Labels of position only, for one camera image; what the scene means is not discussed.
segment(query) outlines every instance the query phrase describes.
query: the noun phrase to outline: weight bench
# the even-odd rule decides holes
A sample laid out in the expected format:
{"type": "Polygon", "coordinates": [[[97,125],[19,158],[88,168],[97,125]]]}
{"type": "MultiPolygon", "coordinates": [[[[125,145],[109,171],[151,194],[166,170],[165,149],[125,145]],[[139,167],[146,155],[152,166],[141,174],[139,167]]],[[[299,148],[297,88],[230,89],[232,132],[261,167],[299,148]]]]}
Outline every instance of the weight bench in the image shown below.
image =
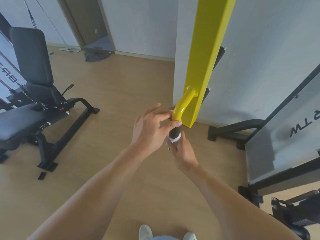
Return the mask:
{"type": "Polygon", "coordinates": [[[22,77],[27,81],[26,95],[34,103],[0,113],[0,158],[4,161],[7,159],[6,151],[15,150],[23,143],[31,143],[40,150],[38,167],[53,172],[58,166],[54,162],[56,157],[86,119],[100,109],[92,107],[83,98],[66,100],[64,93],[61,94],[53,85],[46,40],[41,30],[12,27],[10,37],[22,77]],[[42,131],[67,117],[78,102],[87,108],[61,139],[56,143],[48,142],[42,131]]]}

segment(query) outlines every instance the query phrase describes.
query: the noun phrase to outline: foam handle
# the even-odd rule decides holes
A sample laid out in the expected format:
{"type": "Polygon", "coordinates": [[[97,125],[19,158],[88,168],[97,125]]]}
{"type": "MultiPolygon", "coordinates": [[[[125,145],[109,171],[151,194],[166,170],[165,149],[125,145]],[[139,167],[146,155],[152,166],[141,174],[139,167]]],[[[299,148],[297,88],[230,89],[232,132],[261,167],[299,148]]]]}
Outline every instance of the foam handle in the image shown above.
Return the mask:
{"type": "Polygon", "coordinates": [[[174,140],[174,139],[178,138],[180,136],[180,130],[181,130],[181,126],[170,130],[170,133],[169,133],[170,139],[174,140]]]}

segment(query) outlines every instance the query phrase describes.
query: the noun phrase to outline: white tape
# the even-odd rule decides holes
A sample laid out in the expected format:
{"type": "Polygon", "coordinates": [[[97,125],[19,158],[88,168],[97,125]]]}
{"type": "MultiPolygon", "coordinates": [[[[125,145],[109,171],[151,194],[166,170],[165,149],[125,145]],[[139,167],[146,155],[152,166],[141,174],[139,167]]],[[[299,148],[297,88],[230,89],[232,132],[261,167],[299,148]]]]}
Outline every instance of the white tape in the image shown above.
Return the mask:
{"type": "Polygon", "coordinates": [[[181,138],[181,132],[179,133],[177,138],[172,139],[172,138],[169,137],[171,143],[177,142],[180,138],[181,138]]]}

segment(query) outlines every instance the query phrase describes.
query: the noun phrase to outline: sneaker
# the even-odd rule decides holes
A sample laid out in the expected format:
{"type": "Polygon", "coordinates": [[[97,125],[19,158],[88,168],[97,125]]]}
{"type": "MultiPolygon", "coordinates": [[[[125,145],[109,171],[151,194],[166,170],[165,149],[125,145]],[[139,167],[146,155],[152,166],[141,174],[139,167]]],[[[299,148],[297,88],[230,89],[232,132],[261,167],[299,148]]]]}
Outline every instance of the sneaker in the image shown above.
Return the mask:
{"type": "Polygon", "coordinates": [[[139,240],[152,240],[153,235],[151,228],[147,225],[142,225],[139,230],[139,240]]]}
{"type": "Polygon", "coordinates": [[[183,240],[197,240],[196,235],[192,232],[187,232],[184,237],[183,240]]]}

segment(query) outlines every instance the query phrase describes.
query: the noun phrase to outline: hand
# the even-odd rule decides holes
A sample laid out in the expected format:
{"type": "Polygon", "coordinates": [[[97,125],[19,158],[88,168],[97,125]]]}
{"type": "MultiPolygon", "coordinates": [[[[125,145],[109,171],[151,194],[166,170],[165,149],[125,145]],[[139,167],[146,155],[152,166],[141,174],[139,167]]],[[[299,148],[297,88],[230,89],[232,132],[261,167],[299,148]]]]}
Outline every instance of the hand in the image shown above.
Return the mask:
{"type": "Polygon", "coordinates": [[[168,121],[160,126],[160,122],[169,119],[173,110],[158,110],[160,103],[149,108],[143,115],[136,118],[133,128],[131,145],[142,149],[145,157],[158,150],[168,133],[175,127],[181,126],[181,121],[168,121]]]}
{"type": "Polygon", "coordinates": [[[174,164],[182,172],[185,172],[185,170],[189,171],[192,167],[199,165],[193,148],[186,138],[184,131],[181,131],[181,138],[178,141],[178,146],[171,143],[169,138],[166,138],[166,143],[174,156],[174,164]]]}

